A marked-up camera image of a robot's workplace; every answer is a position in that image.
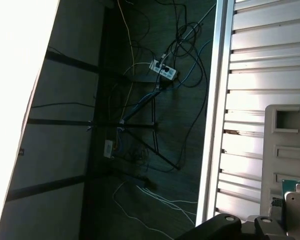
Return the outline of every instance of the white cable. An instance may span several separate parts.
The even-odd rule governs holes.
[[[126,73],[135,65],[138,65],[138,64],[148,64],[150,65],[151,62],[136,62],[135,64],[131,65],[127,70],[125,70],[124,74],[123,75],[126,75]]]
[[[154,192],[150,191],[148,188],[145,188],[146,191],[148,191],[149,193],[169,202],[169,203],[187,203],[187,204],[197,204],[198,202],[197,201],[184,201],[184,200],[174,200],[174,201],[171,201],[171,200],[168,200],[168,199],[165,199],[163,196],[160,196],[158,194],[155,194]]]
[[[140,189],[143,193],[149,195],[150,197],[156,198],[155,196],[151,195],[151,194],[148,193],[147,191],[141,189],[139,186],[137,186],[137,187],[138,187],[138,189]],[[192,221],[192,219],[188,216],[188,214],[186,214],[186,212],[185,212],[181,207],[179,207],[179,206],[177,206],[177,205],[175,205],[175,204],[173,204],[173,203],[171,203],[171,202],[167,202],[167,201],[165,201],[165,200],[161,200],[161,202],[165,202],[165,203],[167,203],[167,205],[172,205],[172,206],[174,206],[177,210],[180,210],[181,212],[183,212],[183,214],[189,219],[189,221],[190,221],[193,225],[195,225],[194,221]]]
[[[183,210],[181,207],[179,207],[179,206],[177,206],[177,208],[175,208],[175,207],[172,207],[171,205],[172,205],[172,203],[171,202],[168,202],[168,201],[165,201],[165,200],[163,200],[163,199],[160,199],[160,198],[158,198],[157,196],[155,196],[155,195],[152,195],[151,193],[152,192],[146,192],[146,189],[140,189],[142,192],[144,192],[145,194],[147,194],[147,195],[149,195],[149,196],[151,196],[151,197],[153,197],[154,199],[157,199],[157,200],[159,200],[161,203],[163,203],[163,204],[165,204],[165,205],[167,205],[169,208],[171,208],[171,209],[174,209],[174,210],[179,210],[179,211],[181,211],[181,210]],[[186,210],[183,210],[185,213],[187,213],[187,214],[191,214],[191,215],[194,215],[194,216],[196,216],[197,214],[195,214],[195,213],[193,213],[193,212],[190,212],[190,211],[186,211]]]
[[[139,218],[136,218],[136,217],[134,217],[134,216],[130,216],[130,215],[128,215],[128,214],[126,213],[126,211],[124,210],[124,208],[123,208],[123,207],[116,201],[116,199],[115,199],[116,193],[117,193],[118,190],[122,187],[122,185],[125,184],[125,183],[126,183],[125,181],[124,181],[123,183],[121,183],[121,184],[119,185],[119,187],[114,191],[114,193],[112,194],[112,199],[113,199],[113,201],[119,206],[119,208],[121,208],[121,210],[124,212],[124,214],[125,214],[128,218],[137,220],[137,221],[139,221],[143,226],[145,226],[147,229],[152,230],[152,231],[155,231],[155,232],[158,232],[158,233],[161,233],[161,234],[165,235],[167,238],[173,240],[173,238],[170,237],[170,236],[169,236],[168,234],[166,234],[165,232],[160,231],[160,230],[155,229],[155,228],[148,227],[148,226],[147,226],[143,221],[141,221]]]

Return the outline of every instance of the gray carpet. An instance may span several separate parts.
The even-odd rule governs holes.
[[[186,4],[188,22],[199,21],[215,3],[214,0],[177,0],[176,2]],[[122,0],[121,5],[130,29],[131,39],[133,40],[139,40],[146,33],[148,24],[145,16],[133,10],[133,8],[142,11],[148,16],[150,31],[140,44],[154,51],[157,58],[159,58],[167,46],[175,39],[176,18],[174,7],[171,5],[160,5],[154,0],[134,1],[134,5]],[[184,10],[178,6],[177,11],[178,13],[181,12],[180,22],[183,24]],[[200,49],[205,42],[213,38],[214,18],[215,9],[203,21],[202,31],[196,41],[197,49]],[[107,68],[123,73],[132,64],[132,57],[127,30],[117,5],[114,9],[110,10],[104,27],[106,28],[105,34],[107,40],[106,45],[102,46],[106,56],[104,63]],[[208,76],[210,76],[211,53],[212,42],[207,45],[200,55]],[[135,62],[150,62],[151,60],[152,55],[149,51],[144,50],[142,54],[139,51]],[[167,65],[172,65],[171,60],[168,60],[166,63]],[[179,71],[179,79],[185,77],[193,63],[194,60],[189,56],[178,59],[176,69]],[[145,75],[147,68],[147,65],[138,65],[135,68],[135,74]],[[157,76],[152,72],[149,75],[153,76],[153,78]],[[200,71],[196,67],[186,83],[191,85],[199,77]],[[111,86],[111,83],[113,83],[113,79],[103,79],[100,84],[103,84],[104,89],[107,89],[107,86]],[[129,103],[137,103],[145,94],[150,93],[153,87],[153,84],[135,84]],[[119,88],[117,95],[115,94],[111,100],[111,104],[115,106],[124,104],[130,85],[120,86]],[[196,88],[180,87],[175,91],[163,92],[156,98],[156,118],[159,124],[159,150],[161,154],[174,163],[178,161],[185,136],[199,113],[206,92],[207,84],[203,80]],[[98,129],[98,140],[95,143],[94,167],[100,170],[103,169],[102,166],[110,164],[112,167],[130,174],[145,176],[155,185],[153,191],[164,198],[195,202],[198,199],[199,193],[206,122],[205,112],[206,109],[202,111],[188,137],[186,155],[182,157],[182,169],[180,171],[164,173],[147,169],[145,166],[139,167],[121,159],[109,160],[103,158],[102,153],[105,138],[116,139],[116,130],[110,128]],[[120,109],[111,111],[112,116],[120,116],[120,113]],[[150,122],[151,104],[130,120],[130,123]],[[134,133],[153,146],[151,131],[139,130],[134,131]],[[127,151],[131,145],[137,144],[127,134],[121,134],[120,136],[123,152]],[[166,162],[151,153],[149,153],[148,162],[151,166],[161,170],[169,170],[171,168]],[[145,228],[137,220],[129,219],[115,204],[112,194],[122,182],[123,180],[119,178],[106,177],[91,184],[88,197],[88,221],[83,230],[86,236],[85,239],[168,239],[161,233]],[[168,208],[161,202],[150,198],[129,182],[120,188],[115,197],[130,216],[139,218],[150,228],[164,231],[173,238],[180,236],[193,227],[181,211]],[[186,211],[196,213],[196,204],[178,203],[178,205]],[[196,218],[194,215],[190,215],[190,217],[195,221]]]

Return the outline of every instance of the metal rod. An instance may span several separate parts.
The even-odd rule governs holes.
[[[154,144],[155,144],[155,148],[157,150],[157,152],[159,153],[159,144],[158,144],[158,136],[157,136],[157,132],[156,131],[153,131],[154,132]]]
[[[138,136],[136,136],[135,134],[133,134],[131,131],[129,131],[128,129],[126,129],[125,132],[127,132],[130,136],[132,136],[137,141],[139,141],[141,144],[143,144],[144,146],[146,146],[151,152],[153,152],[155,155],[157,155],[158,157],[160,157],[166,163],[168,163],[169,165],[171,165],[175,169],[180,170],[180,167],[178,167],[177,165],[175,165],[174,163],[172,163],[171,161],[169,161],[166,157],[164,157],[163,155],[161,155],[153,147],[151,147],[149,144],[147,144],[146,142],[144,142],[142,139],[140,139]]]
[[[156,122],[156,98],[152,99],[153,101],[153,109],[152,109],[152,114],[153,114],[153,122]]]
[[[128,121],[130,118],[132,118],[134,115],[136,115],[145,105],[147,105],[150,101],[152,101],[153,98],[155,98],[157,95],[159,95],[161,91],[155,92],[153,95],[151,95],[147,100],[141,102],[135,110],[133,110],[131,113],[128,113],[128,115],[124,118],[125,121]]]
[[[75,177],[70,177],[62,180],[52,181],[48,183],[43,183],[35,186],[24,187],[21,189],[9,190],[5,201],[10,202],[13,200],[26,198],[33,195],[42,194],[45,192],[65,188],[71,185],[80,184],[86,180],[87,177],[82,175],[82,176],[75,176]]]
[[[158,152],[157,145],[156,145],[156,139],[155,139],[155,131],[152,132],[152,139],[153,139],[154,150],[156,150]]]
[[[28,124],[37,125],[63,125],[63,126],[87,126],[87,127],[109,127],[109,128],[131,128],[131,129],[155,129],[155,124],[117,123],[117,122],[92,122],[92,121],[71,121],[54,119],[28,118]]]
[[[55,61],[57,63],[65,64],[65,65],[72,66],[72,67],[75,67],[78,69],[93,72],[96,74],[105,74],[109,77],[115,77],[115,78],[121,78],[121,79],[127,80],[127,77],[123,76],[122,74],[110,71],[108,69],[100,68],[96,65],[92,65],[90,63],[80,61],[75,58],[56,53],[54,51],[47,50],[45,53],[45,58],[48,60],[51,60],[51,61]]]

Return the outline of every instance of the white wall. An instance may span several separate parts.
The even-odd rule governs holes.
[[[60,0],[49,45],[97,65],[103,19],[104,7],[97,0]],[[32,105],[94,105],[96,84],[96,74],[46,60]],[[90,121],[93,111],[76,105],[51,106],[32,109],[30,117]],[[82,126],[28,125],[21,144],[24,156],[17,159],[10,189],[82,175],[90,137]],[[83,184],[78,184],[6,203],[0,240],[78,239],[82,197]]]

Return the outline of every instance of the white power strip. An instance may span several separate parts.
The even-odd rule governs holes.
[[[165,64],[160,64],[160,67],[157,67],[157,60],[153,60],[150,64],[150,69],[155,71],[156,73],[160,72],[160,75],[169,79],[169,80],[174,80],[177,76],[177,71]]]

